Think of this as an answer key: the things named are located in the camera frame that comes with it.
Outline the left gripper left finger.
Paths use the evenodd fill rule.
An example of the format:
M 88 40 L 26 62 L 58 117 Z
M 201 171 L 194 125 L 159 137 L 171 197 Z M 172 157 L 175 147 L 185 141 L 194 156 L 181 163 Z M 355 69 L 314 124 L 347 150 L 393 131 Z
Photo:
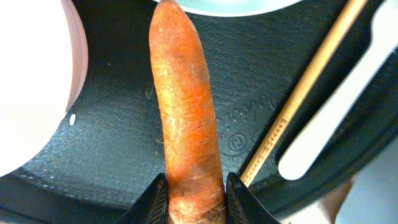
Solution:
M 167 224 L 167 222 L 167 178 L 165 173 L 160 173 L 115 224 Z

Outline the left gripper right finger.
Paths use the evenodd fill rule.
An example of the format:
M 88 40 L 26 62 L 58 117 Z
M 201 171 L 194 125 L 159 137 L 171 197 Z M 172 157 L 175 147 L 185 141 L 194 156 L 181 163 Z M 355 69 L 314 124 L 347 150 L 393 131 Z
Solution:
M 280 224 L 233 172 L 227 177 L 226 197 L 228 224 Z

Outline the pink bowl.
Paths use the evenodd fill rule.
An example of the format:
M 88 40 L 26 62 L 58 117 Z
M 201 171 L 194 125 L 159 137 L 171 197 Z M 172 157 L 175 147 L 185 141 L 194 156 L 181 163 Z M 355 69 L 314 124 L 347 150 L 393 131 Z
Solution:
M 82 91 L 88 59 L 72 1 L 1 1 L 1 175 L 49 142 Z

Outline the orange carrot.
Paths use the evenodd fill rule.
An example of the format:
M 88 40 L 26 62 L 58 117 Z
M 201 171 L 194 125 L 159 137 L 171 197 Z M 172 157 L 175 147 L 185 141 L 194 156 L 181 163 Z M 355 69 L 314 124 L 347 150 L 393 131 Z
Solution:
M 210 76 L 198 32 L 175 1 L 160 1 L 150 61 L 162 120 L 171 223 L 226 223 Z

